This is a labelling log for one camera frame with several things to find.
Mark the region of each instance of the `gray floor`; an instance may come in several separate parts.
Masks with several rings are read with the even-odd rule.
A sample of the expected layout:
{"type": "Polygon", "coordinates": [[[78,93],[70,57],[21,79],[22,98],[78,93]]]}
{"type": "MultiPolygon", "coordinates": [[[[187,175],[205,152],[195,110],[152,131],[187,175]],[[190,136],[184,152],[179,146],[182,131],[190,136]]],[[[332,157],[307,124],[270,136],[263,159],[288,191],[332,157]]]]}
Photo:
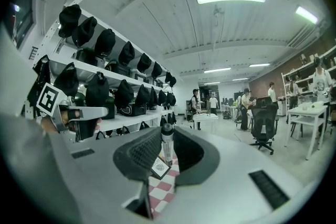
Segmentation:
{"type": "MultiPolygon", "coordinates": [[[[241,141],[242,143],[251,144],[254,143],[252,134],[249,131],[244,132],[236,128],[236,123],[232,120],[224,120],[222,115],[218,113],[219,119],[216,123],[215,135],[222,136],[227,139],[241,141]]],[[[177,117],[178,124],[187,124],[183,116],[177,117]]],[[[318,139],[316,139],[313,153],[310,159],[306,160],[306,155],[310,145],[312,137],[312,128],[309,126],[303,126],[303,137],[297,141],[297,132],[299,131],[299,126],[296,127],[293,137],[288,141],[287,147],[284,147],[285,136],[287,134],[288,125],[286,124],[285,117],[280,117],[278,123],[278,131],[275,135],[275,140],[272,143],[272,148],[274,149],[274,154],[270,155],[270,151],[266,148],[261,148],[267,157],[272,159],[275,163],[282,166],[289,173],[294,175],[299,181],[304,185],[310,183],[313,180],[319,179],[323,176],[325,169],[330,163],[330,159],[335,152],[336,146],[336,129],[333,130],[332,135],[330,132],[326,132],[323,139],[323,145],[321,150],[317,149],[318,139]]],[[[207,123],[201,123],[202,131],[211,131],[211,126],[207,123]]]]}

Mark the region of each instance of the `white ceiling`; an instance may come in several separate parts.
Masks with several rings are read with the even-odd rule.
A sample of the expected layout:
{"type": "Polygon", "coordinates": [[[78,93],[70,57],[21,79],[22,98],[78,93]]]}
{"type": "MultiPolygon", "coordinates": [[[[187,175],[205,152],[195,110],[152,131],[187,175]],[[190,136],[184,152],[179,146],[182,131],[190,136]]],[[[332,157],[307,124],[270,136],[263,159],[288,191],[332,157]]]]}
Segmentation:
{"type": "Polygon", "coordinates": [[[272,67],[306,46],[317,30],[295,14],[298,5],[319,20],[329,18],[323,0],[203,5],[196,0],[84,0],[80,4],[174,74],[197,76],[200,82],[253,78],[268,68],[249,68],[249,64],[269,62],[272,67]],[[290,47],[302,29],[307,31],[302,37],[311,35],[298,47],[290,47]],[[232,69],[204,74],[224,67],[232,69]]]}

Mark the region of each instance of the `water bottle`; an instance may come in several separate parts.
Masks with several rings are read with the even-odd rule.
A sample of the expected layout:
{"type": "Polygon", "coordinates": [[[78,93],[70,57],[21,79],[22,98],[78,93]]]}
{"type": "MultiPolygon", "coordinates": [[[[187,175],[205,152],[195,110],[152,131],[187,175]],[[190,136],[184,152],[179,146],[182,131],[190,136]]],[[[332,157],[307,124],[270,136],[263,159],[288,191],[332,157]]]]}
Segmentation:
{"type": "Polygon", "coordinates": [[[168,166],[173,165],[173,136],[173,126],[170,123],[165,123],[161,127],[161,139],[164,153],[164,161],[168,166]]]}

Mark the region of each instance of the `brick wall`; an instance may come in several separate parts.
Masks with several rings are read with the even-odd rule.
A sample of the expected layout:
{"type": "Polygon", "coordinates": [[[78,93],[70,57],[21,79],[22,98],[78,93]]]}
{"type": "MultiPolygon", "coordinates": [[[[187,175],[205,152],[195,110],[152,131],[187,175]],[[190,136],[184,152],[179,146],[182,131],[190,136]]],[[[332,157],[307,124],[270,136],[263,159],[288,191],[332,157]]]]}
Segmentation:
{"type": "Polygon", "coordinates": [[[308,48],[306,48],[300,54],[294,56],[281,66],[277,67],[270,73],[263,75],[262,77],[251,81],[249,83],[250,90],[252,91],[251,96],[253,97],[264,97],[267,96],[267,91],[269,89],[269,83],[274,82],[274,88],[277,97],[285,95],[284,85],[282,81],[281,73],[288,73],[293,68],[299,68],[302,66],[300,55],[304,54],[306,59],[310,61],[309,56],[318,53],[319,55],[325,53],[333,46],[335,46],[336,33],[333,27],[329,27],[325,33],[320,37],[319,40],[314,42],[308,48]]]}

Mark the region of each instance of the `pink checkered fabric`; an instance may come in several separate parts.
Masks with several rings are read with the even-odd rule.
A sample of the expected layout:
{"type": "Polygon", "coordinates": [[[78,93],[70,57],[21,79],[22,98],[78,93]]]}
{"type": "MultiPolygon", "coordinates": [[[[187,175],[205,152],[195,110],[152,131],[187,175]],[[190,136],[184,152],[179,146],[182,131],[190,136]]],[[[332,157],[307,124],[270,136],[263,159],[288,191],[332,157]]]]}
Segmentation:
{"type": "Polygon", "coordinates": [[[172,168],[161,180],[152,176],[149,177],[149,199],[154,218],[174,198],[175,177],[179,173],[179,163],[176,155],[174,155],[172,168]]]}

